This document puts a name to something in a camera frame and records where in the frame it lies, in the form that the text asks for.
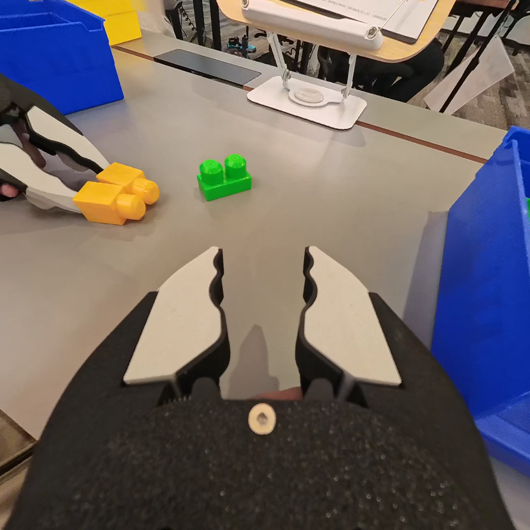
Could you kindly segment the white book stand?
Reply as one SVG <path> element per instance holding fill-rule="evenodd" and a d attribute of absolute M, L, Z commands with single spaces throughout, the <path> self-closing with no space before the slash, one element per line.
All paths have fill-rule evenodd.
<path fill-rule="evenodd" d="M 279 74 L 248 96 L 251 102 L 335 130 L 351 129 L 367 107 L 367 102 L 352 95 L 357 54 L 349 56 L 346 87 L 337 91 L 312 82 L 292 78 L 285 63 L 279 37 L 273 30 L 306 34 L 315 42 L 331 40 L 336 47 L 377 51 L 383 44 L 381 29 L 349 18 L 328 17 L 315 11 L 281 5 L 273 1 L 242 1 L 242 14 L 252 23 L 267 27 Z"/>

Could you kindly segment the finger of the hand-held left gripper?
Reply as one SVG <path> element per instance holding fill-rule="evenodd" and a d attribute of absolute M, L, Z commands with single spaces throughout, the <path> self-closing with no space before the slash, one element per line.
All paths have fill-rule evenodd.
<path fill-rule="evenodd" d="M 4 133 L 1 133 L 1 139 L 6 139 Z M 22 194 L 35 206 L 42 209 L 58 207 L 63 210 L 80 213 L 80 210 L 73 203 L 72 198 L 77 191 L 70 189 L 59 177 L 46 172 L 46 160 L 41 152 L 43 150 L 35 149 L 35 162 L 24 163 L 18 172 L 22 176 L 22 181 L 27 188 Z"/>
<path fill-rule="evenodd" d="M 77 129 L 71 128 L 37 106 L 23 115 L 30 142 L 49 155 L 57 155 L 71 169 L 100 174 L 110 162 Z"/>

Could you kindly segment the white angled panel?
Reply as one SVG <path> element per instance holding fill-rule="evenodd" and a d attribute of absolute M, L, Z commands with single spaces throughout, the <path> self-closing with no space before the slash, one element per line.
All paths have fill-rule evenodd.
<path fill-rule="evenodd" d="M 434 111 L 440 111 L 450 96 L 457 82 L 463 76 L 467 67 L 476 58 L 478 51 L 474 51 L 467 59 L 458 65 L 442 81 L 437 84 L 424 98 L 426 106 Z M 481 95 L 494 84 L 514 73 L 512 62 L 499 36 L 495 36 L 485 48 L 479 62 L 460 86 L 459 91 L 448 104 L 445 113 L 452 115 L 462 106 Z"/>

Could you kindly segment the yellow plastic bin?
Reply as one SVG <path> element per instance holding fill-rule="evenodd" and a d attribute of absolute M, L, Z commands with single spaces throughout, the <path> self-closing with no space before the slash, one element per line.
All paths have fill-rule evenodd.
<path fill-rule="evenodd" d="M 132 1 L 70 1 L 103 18 L 110 46 L 142 38 L 137 10 Z"/>

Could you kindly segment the printed instruction sheet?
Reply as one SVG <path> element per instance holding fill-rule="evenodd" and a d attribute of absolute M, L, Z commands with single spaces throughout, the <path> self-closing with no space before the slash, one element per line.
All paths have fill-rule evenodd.
<path fill-rule="evenodd" d="M 326 15 L 382 29 L 383 36 L 416 43 L 438 1 L 290 1 Z"/>

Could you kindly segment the green two-stud toy block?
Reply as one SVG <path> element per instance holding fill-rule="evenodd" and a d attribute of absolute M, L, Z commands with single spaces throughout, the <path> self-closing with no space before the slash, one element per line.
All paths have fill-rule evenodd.
<path fill-rule="evenodd" d="M 224 163 L 205 160 L 199 166 L 198 187 L 208 201 L 235 195 L 252 188 L 252 176 L 247 170 L 246 159 L 239 154 L 231 154 Z"/>

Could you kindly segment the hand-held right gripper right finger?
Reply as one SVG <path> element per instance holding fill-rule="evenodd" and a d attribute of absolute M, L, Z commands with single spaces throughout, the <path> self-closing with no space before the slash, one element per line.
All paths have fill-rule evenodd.
<path fill-rule="evenodd" d="M 305 248 L 303 276 L 296 338 L 301 387 L 321 378 L 333 389 L 398 387 L 402 378 L 365 285 L 318 247 Z"/>

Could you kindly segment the blue plastic bin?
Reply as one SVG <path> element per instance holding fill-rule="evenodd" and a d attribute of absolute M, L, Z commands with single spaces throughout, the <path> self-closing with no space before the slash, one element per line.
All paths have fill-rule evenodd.
<path fill-rule="evenodd" d="M 431 352 L 488 453 L 529 476 L 528 129 L 509 129 L 448 210 Z"/>
<path fill-rule="evenodd" d="M 1 1 L 1 74 L 64 115 L 124 98 L 103 18 L 68 1 Z"/>

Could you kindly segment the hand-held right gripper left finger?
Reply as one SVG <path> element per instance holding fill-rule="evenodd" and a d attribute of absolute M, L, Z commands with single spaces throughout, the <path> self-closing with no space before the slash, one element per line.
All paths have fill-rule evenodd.
<path fill-rule="evenodd" d="M 222 249 L 210 247 L 161 285 L 124 374 L 126 385 L 193 386 L 210 378 L 219 386 L 230 361 L 223 274 Z"/>

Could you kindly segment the black flat panel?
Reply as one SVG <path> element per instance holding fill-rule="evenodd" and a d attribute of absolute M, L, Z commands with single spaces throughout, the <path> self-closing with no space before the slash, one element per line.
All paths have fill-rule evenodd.
<path fill-rule="evenodd" d="M 259 71 L 182 49 L 168 51 L 154 56 L 153 59 L 156 63 L 239 87 L 247 85 L 261 75 Z"/>

